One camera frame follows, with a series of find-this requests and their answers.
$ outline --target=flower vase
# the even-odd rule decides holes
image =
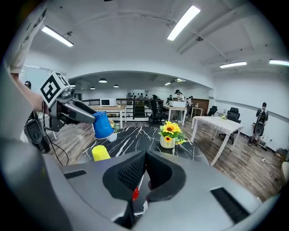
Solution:
[[[161,135],[159,139],[159,143],[163,148],[173,148],[176,144],[176,139],[172,138],[169,142],[167,142],[163,135]]]

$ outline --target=yellow cup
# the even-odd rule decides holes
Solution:
[[[102,161],[110,158],[107,149],[103,145],[94,147],[91,152],[94,161]]]

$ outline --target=white ceiling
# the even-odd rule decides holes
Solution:
[[[198,7],[200,13],[174,41],[168,41],[174,22],[190,5]],[[70,64],[71,77],[98,72],[80,63],[99,64],[126,57],[191,68],[192,76],[201,78],[187,79],[204,85],[201,79],[206,75],[288,72],[288,68],[268,65],[270,58],[288,59],[288,53],[278,33],[246,0],[55,0],[49,5],[45,24],[64,34],[74,46],[68,48],[39,32],[31,49]],[[72,36],[66,35],[69,31],[73,31]],[[199,35],[204,38],[202,42],[196,41]],[[240,60],[248,65],[219,67]]]

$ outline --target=sunflower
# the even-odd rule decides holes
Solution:
[[[171,122],[167,122],[166,125],[163,126],[163,132],[168,132],[173,134],[174,132],[179,132],[180,128],[177,124],[172,124]]]
[[[168,143],[171,142],[171,140],[172,140],[172,138],[170,138],[169,136],[166,136],[166,137],[164,138],[164,141],[165,141],[165,142],[168,142]]]

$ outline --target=office chair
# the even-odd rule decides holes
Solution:
[[[152,114],[150,116],[150,121],[156,122],[158,125],[162,125],[162,120],[167,119],[168,115],[163,114],[163,107],[160,106],[160,109],[158,110],[157,102],[156,100],[151,100],[150,104],[152,106]]]
[[[158,101],[158,105],[161,113],[168,113],[169,109],[163,107],[163,101]]]
[[[217,109],[216,106],[212,106],[212,107],[210,108],[209,113],[208,113],[208,114],[204,113],[204,114],[205,114],[205,116],[213,116],[213,115],[216,113],[217,110],[218,110],[218,109]]]
[[[227,112],[227,119],[232,120],[232,121],[240,124],[241,121],[239,120],[239,118],[240,118],[239,109],[237,109],[235,107],[231,107],[231,109]],[[238,133],[238,131],[235,131],[229,137],[229,139],[232,141],[233,144],[234,144],[234,134],[235,133]]]

